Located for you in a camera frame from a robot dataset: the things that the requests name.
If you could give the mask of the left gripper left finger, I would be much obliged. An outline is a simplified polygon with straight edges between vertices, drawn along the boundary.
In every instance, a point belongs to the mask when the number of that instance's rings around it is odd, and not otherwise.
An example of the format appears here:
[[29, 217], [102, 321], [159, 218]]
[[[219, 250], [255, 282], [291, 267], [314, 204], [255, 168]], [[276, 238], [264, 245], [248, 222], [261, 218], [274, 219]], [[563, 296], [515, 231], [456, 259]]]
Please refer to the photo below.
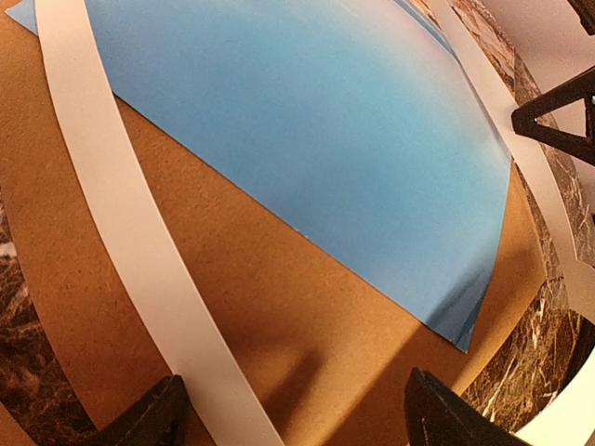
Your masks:
[[79, 445], [183, 445], [190, 406], [182, 377], [165, 376], [108, 426]]

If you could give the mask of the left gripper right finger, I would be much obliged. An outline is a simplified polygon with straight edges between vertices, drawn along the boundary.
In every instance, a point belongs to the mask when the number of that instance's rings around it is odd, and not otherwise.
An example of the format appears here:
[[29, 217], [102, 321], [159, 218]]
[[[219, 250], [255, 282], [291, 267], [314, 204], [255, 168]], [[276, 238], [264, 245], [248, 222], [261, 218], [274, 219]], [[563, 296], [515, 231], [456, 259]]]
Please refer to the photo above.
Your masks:
[[408, 441], [418, 446], [523, 446], [526, 442], [496, 426], [428, 371], [414, 368], [405, 386]]

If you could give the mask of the brown backing board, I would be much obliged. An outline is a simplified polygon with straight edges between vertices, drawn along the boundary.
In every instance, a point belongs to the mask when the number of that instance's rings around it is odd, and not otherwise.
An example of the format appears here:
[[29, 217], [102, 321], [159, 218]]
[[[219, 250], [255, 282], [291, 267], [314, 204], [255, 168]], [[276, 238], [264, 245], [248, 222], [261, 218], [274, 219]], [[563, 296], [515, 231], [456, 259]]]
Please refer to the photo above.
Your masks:
[[[463, 391], [545, 280], [536, 214], [512, 171], [495, 274], [462, 353], [131, 108], [120, 112], [203, 299], [288, 445], [404, 445], [412, 368]], [[38, 40], [8, 17], [1, 187], [42, 327], [86, 412], [105, 426], [167, 367], [87, 209]]]

